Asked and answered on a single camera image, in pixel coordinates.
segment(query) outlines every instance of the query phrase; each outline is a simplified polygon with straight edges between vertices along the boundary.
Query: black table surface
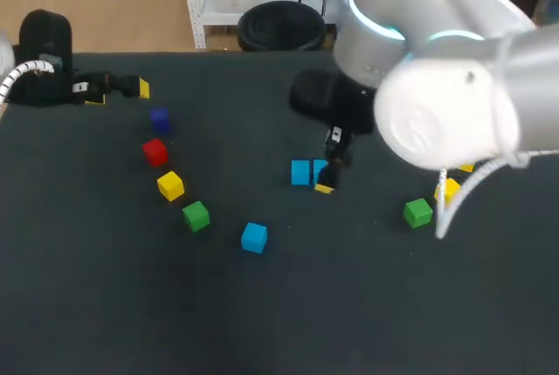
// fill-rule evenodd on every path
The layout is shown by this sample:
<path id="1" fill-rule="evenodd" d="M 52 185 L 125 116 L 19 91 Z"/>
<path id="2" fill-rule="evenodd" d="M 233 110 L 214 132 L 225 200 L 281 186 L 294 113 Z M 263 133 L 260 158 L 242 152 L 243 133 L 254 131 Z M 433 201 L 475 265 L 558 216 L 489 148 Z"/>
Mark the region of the black table surface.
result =
<path id="1" fill-rule="evenodd" d="M 333 196 L 289 184 L 326 129 L 293 113 L 292 77 L 327 54 L 79 55 L 139 73 L 151 101 L 13 106 L 0 121 L 0 373 L 559 372 L 559 160 L 504 170 L 445 241 L 404 204 L 437 177 L 378 135 Z M 169 166 L 141 145 L 167 107 Z M 169 204 L 156 179 L 187 195 Z M 211 225 L 191 233 L 182 207 Z M 262 255 L 240 248 L 268 227 Z"/>

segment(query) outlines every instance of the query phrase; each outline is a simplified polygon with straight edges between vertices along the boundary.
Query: yellow cube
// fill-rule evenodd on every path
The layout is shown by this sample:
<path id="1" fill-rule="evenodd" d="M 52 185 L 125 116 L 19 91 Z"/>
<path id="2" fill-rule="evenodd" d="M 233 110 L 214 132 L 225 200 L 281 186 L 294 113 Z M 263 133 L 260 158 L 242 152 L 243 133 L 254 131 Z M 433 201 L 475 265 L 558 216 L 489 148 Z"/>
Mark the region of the yellow cube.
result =
<path id="1" fill-rule="evenodd" d="M 140 98 L 149 100 L 149 83 L 140 78 Z"/>
<path id="2" fill-rule="evenodd" d="M 334 192 L 334 189 L 332 187 L 328 187 L 327 185 L 323 184 L 317 184 L 314 189 L 323 194 L 332 194 L 332 192 Z"/>
<path id="3" fill-rule="evenodd" d="M 468 164 L 468 165 L 462 165 L 460 167 L 460 169 L 465 171 L 465 172 L 473 172 L 473 167 L 475 167 L 475 163 L 471 163 L 471 164 Z"/>
<path id="4" fill-rule="evenodd" d="M 172 202 L 184 194 L 183 180 L 174 171 L 168 172 L 157 180 L 159 191 L 165 198 Z"/>
<path id="5" fill-rule="evenodd" d="M 460 184 L 458 184 L 453 178 L 448 178 L 446 180 L 445 205 L 449 205 L 452 202 L 452 199 L 458 194 L 461 188 L 462 187 L 460 187 Z M 438 190 L 439 187 L 437 185 L 437 189 L 435 190 L 435 200 L 437 201 Z"/>

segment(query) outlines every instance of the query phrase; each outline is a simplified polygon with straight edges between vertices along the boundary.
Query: blue cube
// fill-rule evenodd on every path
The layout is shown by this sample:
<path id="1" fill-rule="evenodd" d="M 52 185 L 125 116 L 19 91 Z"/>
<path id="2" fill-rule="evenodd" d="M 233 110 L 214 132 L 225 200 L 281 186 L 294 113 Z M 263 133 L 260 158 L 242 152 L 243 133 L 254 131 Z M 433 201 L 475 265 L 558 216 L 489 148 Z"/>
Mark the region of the blue cube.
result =
<path id="1" fill-rule="evenodd" d="M 321 171 L 328 165 L 328 161 L 326 159 L 315 159 L 313 162 L 313 187 L 316 186 L 318 183 L 318 177 L 321 174 Z"/>
<path id="2" fill-rule="evenodd" d="M 149 117 L 151 117 L 151 123 L 156 133 L 167 135 L 171 131 L 169 111 L 167 111 L 167 108 L 154 108 L 149 113 Z"/>
<path id="3" fill-rule="evenodd" d="M 291 162 L 291 184 L 311 184 L 311 162 L 308 160 L 293 160 Z"/>
<path id="4" fill-rule="evenodd" d="M 262 254 L 267 240 L 268 230 L 265 226 L 248 224 L 241 237 L 241 246 L 246 251 Z"/>

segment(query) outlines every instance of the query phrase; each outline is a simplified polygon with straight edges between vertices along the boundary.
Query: toy block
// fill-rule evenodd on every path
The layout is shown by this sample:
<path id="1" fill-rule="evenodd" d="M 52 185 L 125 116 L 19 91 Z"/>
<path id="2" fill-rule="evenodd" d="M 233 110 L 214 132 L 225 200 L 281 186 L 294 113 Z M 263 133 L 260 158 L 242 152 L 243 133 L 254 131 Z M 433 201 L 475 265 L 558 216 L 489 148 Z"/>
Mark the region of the toy block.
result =
<path id="1" fill-rule="evenodd" d="M 318 183 L 318 177 L 327 165 L 328 161 L 325 159 L 315 159 L 313 161 L 313 185 Z"/>
<path id="2" fill-rule="evenodd" d="M 262 254 L 268 240 L 268 230 L 265 226 L 248 224 L 241 237 L 241 246 L 251 253 Z"/>
<path id="3" fill-rule="evenodd" d="M 317 184 L 314 189 L 322 194 L 332 194 L 334 192 L 332 187 L 323 184 Z"/>
<path id="4" fill-rule="evenodd" d="M 311 184 L 311 162 L 308 160 L 293 160 L 291 162 L 291 184 Z"/>
<path id="5" fill-rule="evenodd" d="M 210 224 L 210 214 L 202 202 L 196 202 L 190 206 L 186 206 L 183 209 L 183 216 L 194 233 Z"/>
<path id="6" fill-rule="evenodd" d="M 149 83 L 140 78 L 140 98 L 149 100 Z"/>
<path id="7" fill-rule="evenodd" d="M 445 205 L 449 205 L 452 199 L 458 194 L 462 187 L 453 178 L 448 178 L 446 180 L 446 191 L 445 191 Z M 438 201 L 438 191 L 439 187 L 435 190 L 435 200 Z"/>
<path id="8" fill-rule="evenodd" d="M 406 204 L 404 218 L 412 228 L 419 228 L 431 222 L 433 210 L 424 198 Z"/>
<path id="9" fill-rule="evenodd" d="M 141 148 L 152 167 L 156 168 L 167 163 L 167 148 L 159 139 L 146 142 Z"/>
<path id="10" fill-rule="evenodd" d="M 149 117 L 156 133 L 167 135 L 171 131 L 167 108 L 154 108 L 149 113 Z"/>
<path id="11" fill-rule="evenodd" d="M 460 169 L 465 172 L 473 172 L 474 167 L 475 167 L 475 163 L 470 163 L 468 165 L 462 165 Z"/>
<path id="12" fill-rule="evenodd" d="M 183 180 L 175 174 L 174 171 L 168 172 L 157 180 L 159 191 L 169 201 L 172 202 L 176 198 L 184 194 Z"/>

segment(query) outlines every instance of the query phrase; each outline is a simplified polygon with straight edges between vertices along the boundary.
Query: dark blue cube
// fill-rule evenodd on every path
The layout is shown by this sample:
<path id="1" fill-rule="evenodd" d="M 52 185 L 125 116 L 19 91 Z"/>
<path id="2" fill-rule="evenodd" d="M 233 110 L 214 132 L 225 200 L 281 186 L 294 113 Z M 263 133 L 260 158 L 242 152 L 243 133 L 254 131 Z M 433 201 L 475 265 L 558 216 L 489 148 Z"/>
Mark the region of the dark blue cube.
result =
<path id="1" fill-rule="evenodd" d="M 267 240 L 268 230 L 265 226 L 248 224 L 241 237 L 241 246 L 246 251 L 262 254 Z"/>
<path id="2" fill-rule="evenodd" d="M 167 108 L 154 108 L 149 113 L 154 131 L 161 135 L 167 135 L 171 131 L 171 123 L 169 121 L 169 111 Z"/>

